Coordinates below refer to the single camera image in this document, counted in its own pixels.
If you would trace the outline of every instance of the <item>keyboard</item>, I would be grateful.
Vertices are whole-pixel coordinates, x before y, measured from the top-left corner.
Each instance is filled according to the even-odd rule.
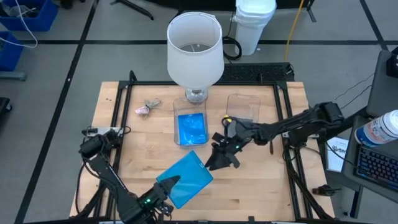
[[[398,192],[398,159],[359,148],[354,175]]]

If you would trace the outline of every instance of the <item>yellow cable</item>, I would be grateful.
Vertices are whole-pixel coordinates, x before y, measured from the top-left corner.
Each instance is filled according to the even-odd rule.
[[[304,3],[304,0],[301,0],[300,7],[298,7],[298,11],[297,11],[297,14],[296,14],[296,18],[294,18],[292,29],[290,30],[289,38],[287,39],[286,51],[285,51],[285,62],[287,61],[287,55],[289,53],[289,43],[290,43],[290,40],[291,40],[291,38],[293,36],[293,32],[294,32],[294,29],[296,27],[296,22],[297,22],[297,19],[299,18],[299,15],[300,15],[300,12],[301,12],[301,8],[303,7],[303,3]]]

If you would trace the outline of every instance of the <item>table leg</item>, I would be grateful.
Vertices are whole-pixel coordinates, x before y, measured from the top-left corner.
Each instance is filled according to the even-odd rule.
[[[358,218],[359,208],[362,201],[362,194],[363,194],[363,186],[360,186],[359,190],[355,191],[353,204],[351,206],[351,211],[349,213],[345,212],[344,215],[347,215],[351,218]]]

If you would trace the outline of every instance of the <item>white cord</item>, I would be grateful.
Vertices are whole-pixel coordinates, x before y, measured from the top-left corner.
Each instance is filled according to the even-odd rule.
[[[18,0],[15,0],[15,2],[17,3],[17,6],[18,6],[18,11],[19,11],[19,16],[21,17],[21,22],[22,22],[22,24],[24,25],[26,31],[29,32],[30,35],[31,35],[31,36],[33,37],[33,39],[35,40],[35,45],[29,46],[29,45],[24,45],[24,44],[17,44],[17,43],[10,42],[10,41],[8,41],[8,40],[4,40],[4,39],[1,38],[1,37],[0,37],[0,40],[2,40],[2,41],[4,41],[4,42],[7,42],[7,43],[9,43],[9,44],[12,44],[12,45],[21,46],[21,47],[27,47],[27,48],[33,49],[33,48],[37,47],[37,44],[38,44],[37,39],[36,39],[36,37],[33,35],[32,31],[30,31],[30,29],[27,27],[27,25],[26,25],[26,23],[25,23],[25,21],[24,21],[24,17],[22,16],[21,7],[19,6]]]

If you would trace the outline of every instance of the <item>white lamp shade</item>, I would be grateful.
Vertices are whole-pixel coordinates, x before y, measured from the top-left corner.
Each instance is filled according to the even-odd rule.
[[[210,14],[188,12],[174,18],[167,29],[171,78],[193,90],[216,83],[224,72],[222,33],[220,23]]]

